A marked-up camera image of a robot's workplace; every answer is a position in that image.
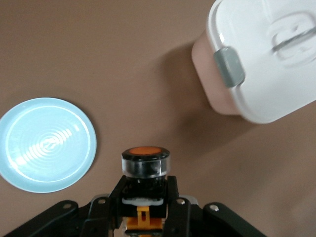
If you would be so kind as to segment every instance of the pink container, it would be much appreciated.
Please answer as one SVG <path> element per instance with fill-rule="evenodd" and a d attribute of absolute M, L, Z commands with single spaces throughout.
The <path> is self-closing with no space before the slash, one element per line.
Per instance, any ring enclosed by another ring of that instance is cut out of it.
<path fill-rule="evenodd" d="M 217 0 L 192 59 L 215 111 L 275 121 L 316 99 L 316 1 Z"/>

